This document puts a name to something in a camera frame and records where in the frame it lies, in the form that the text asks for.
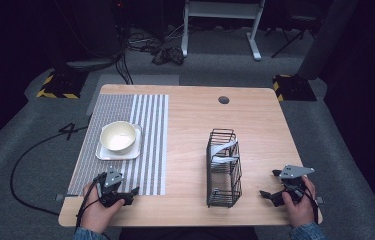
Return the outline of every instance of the saucer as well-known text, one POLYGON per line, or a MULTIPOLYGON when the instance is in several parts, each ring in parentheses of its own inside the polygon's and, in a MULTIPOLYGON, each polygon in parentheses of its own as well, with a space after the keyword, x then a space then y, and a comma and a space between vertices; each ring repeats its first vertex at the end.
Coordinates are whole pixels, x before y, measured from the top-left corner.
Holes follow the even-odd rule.
POLYGON ((103 145, 98 141, 96 149, 96 157, 100 160, 129 160, 135 159, 140 154, 141 147, 141 127, 139 125, 133 124, 135 128, 135 142, 130 147, 130 150, 124 154, 118 154, 110 151, 103 147, 103 145))

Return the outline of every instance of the metal dish rack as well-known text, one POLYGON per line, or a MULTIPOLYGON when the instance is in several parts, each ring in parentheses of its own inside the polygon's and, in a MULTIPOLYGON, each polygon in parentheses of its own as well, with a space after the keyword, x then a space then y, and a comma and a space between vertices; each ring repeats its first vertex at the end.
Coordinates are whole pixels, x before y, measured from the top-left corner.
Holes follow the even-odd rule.
POLYGON ((239 144, 231 129, 213 129, 206 148, 207 205, 232 207, 242 195, 239 144))

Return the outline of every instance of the wooden table top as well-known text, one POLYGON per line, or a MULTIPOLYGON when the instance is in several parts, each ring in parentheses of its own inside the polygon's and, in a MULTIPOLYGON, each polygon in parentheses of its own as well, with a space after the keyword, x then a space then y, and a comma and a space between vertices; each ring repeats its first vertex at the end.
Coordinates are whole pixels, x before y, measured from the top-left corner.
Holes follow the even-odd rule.
MULTIPOLYGON (((274 207, 259 190, 282 189, 272 170, 302 166, 272 89, 105 85, 100 94, 167 94, 166 194, 136 196, 113 226, 287 225, 284 206, 274 207), (218 101, 229 98, 228 104, 218 101), (231 208, 206 204, 206 146, 214 128, 233 129, 242 169, 242 196, 231 208)), ((66 197, 59 223, 75 226, 82 197, 66 197)))

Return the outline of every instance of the striped placemat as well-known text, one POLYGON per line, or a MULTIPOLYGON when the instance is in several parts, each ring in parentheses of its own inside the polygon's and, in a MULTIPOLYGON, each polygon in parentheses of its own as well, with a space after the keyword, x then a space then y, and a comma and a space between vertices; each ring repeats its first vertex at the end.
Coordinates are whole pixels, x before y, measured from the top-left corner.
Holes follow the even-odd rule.
POLYGON ((124 177, 119 192, 139 186, 140 195, 165 195, 168 95, 100 94, 68 194, 82 195, 83 187, 112 166, 124 177), (133 160, 100 160, 95 152, 102 127, 128 121, 142 128, 140 154, 133 160))

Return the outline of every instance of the sleeve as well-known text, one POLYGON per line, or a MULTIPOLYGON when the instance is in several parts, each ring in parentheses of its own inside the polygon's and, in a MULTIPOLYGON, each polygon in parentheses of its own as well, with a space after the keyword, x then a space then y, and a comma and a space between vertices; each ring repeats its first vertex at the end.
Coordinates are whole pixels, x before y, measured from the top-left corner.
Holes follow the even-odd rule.
POLYGON ((74 234, 73 240, 106 240, 100 233, 79 227, 74 234))
POLYGON ((290 231, 292 240, 327 240, 321 228, 316 223, 295 227, 290 231))

